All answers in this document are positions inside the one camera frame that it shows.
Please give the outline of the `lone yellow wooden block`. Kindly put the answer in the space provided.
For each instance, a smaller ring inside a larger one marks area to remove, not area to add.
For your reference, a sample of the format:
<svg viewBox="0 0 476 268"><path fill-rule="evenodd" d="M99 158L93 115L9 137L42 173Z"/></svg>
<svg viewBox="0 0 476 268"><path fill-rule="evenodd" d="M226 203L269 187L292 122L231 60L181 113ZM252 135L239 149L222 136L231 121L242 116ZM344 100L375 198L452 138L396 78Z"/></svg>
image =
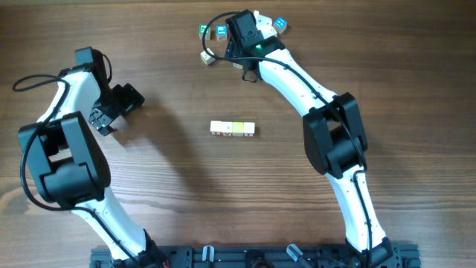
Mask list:
<svg viewBox="0 0 476 268"><path fill-rule="evenodd" d="M244 123L235 121L232 123L232 135L244 136Z"/></svg>

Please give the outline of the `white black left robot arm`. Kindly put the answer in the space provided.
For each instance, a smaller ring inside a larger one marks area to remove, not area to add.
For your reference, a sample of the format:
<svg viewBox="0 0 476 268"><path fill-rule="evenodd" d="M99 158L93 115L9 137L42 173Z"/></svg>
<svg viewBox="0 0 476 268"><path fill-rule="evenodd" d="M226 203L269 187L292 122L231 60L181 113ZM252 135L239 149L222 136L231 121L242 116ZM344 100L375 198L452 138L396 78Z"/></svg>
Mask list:
<svg viewBox="0 0 476 268"><path fill-rule="evenodd" d="M23 191L47 211L71 211L85 220L109 249L91 255L92 267L168 267L167 256L115 197L109 164L92 130L112 133L110 124L142 106L130 84L111 87L109 58L92 47L76 50L76 64L57 75L40 74L39 85L57 93L36 123L19 129Z"/></svg>

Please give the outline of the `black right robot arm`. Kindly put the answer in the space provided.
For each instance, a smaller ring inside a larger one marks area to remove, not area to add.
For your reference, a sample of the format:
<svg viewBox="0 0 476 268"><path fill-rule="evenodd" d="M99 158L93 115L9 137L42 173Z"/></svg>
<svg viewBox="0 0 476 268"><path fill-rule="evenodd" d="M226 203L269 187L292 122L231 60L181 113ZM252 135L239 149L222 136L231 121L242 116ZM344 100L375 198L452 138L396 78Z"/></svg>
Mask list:
<svg viewBox="0 0 476 268"><path fill-rule="evenodd" d="M357 100L314 80L277 37L262 33L250 10L233 12L226 23L234 50L228 60L274 87L301 115L306 156L335 192L353 265L383 264L392 250L367 188L364 152L368 142Z"/></svg>

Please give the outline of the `white red-striped wooden block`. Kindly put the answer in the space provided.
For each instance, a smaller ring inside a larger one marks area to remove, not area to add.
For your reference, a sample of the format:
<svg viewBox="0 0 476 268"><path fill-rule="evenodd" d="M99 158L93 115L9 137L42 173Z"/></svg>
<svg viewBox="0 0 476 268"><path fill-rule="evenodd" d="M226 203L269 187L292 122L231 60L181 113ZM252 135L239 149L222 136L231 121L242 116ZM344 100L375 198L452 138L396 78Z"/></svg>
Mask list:
<svg viewBox="0 0 476 268"><path fill-rule="evenodd" d="M210 133L212 135L221 135L222 134L222 122L221 121L211 121L210 122Z"/></svg>

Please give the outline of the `small white red-drawing block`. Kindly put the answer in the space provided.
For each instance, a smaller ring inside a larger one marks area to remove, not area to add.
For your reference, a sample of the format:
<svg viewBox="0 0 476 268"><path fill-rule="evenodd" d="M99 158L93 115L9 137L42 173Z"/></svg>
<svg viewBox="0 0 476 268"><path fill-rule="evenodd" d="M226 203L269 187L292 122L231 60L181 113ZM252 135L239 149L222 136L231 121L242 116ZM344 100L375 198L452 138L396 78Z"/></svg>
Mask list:
<svg viewBox="0 0 476 268"><path fill-rule="evenodd" d="M254 137L255 136L255 123L254 122L245 122L243 124L243 134L245 137Z"/></svg>

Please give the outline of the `red letter A block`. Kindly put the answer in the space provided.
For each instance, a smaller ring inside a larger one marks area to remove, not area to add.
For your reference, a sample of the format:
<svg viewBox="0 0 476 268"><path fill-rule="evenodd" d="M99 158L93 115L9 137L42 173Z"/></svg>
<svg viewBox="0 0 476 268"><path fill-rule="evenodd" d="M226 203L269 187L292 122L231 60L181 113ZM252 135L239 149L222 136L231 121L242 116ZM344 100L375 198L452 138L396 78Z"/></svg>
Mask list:
<svg viewBox="0 0 476 268"><path fill-rule="evenodd" d="M232 63L232 66L238 69L243 69L243 66L240 65L239 63Z"/></svg>

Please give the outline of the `white red-check wooden block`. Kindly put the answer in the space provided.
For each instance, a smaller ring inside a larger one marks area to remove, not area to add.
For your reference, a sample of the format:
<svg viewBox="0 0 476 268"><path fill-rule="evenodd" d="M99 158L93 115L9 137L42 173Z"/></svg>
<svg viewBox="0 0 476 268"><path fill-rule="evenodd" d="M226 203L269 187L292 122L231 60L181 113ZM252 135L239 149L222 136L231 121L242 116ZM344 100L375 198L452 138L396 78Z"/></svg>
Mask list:
<svg viewBox="0 0 476 268"><path fill-rule="evenodd" d="M221 133L223 136L232 136L233 135L233 123L231 121L222 121L221 122Z"/></svg>

